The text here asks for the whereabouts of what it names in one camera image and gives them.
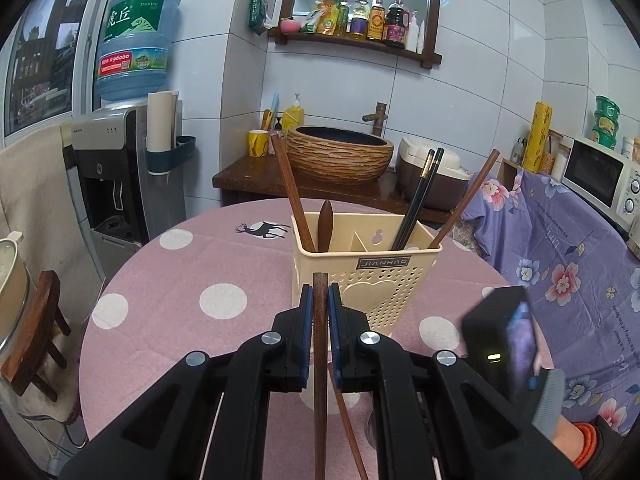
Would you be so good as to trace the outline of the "right hand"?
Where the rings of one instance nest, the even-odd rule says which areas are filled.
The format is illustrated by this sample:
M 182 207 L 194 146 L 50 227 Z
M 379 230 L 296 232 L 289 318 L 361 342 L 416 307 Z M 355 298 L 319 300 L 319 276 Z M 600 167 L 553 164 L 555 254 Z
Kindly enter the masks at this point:
M 562 370 L 542 368 L 537 378 L 540 386 L 536 392 L 540 393 L 540 397 L 534 411 L 533 425 L 574 462 L 584 448 L 585 436 L 562 415 L 565 375 Z

